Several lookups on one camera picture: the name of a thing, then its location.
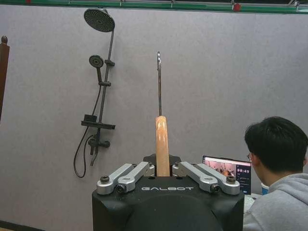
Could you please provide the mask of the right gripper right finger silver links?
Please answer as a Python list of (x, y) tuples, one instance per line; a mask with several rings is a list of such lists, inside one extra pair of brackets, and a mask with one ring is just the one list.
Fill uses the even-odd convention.
[(205, 164), (190, 164), (188, 162), (175, 162), (172, 166), (175, 177), (189, 177), (199, 188), (205, 192), (218, 193), (222, 191), (228, 195), (240, 193), (240, 183), (234, 176), (225, 176)]

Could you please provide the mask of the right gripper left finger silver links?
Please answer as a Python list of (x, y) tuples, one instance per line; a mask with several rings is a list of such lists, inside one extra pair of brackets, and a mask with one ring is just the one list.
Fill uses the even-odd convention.
[(110, 175), (102, 176), (97, 182), (96, 192), (99, 195), (129, 193), (136, 189), (136, 184), (142, 177), (155, 177), (155, 166), (155, 154), (144, 157), (139, 164), (126, 163)]

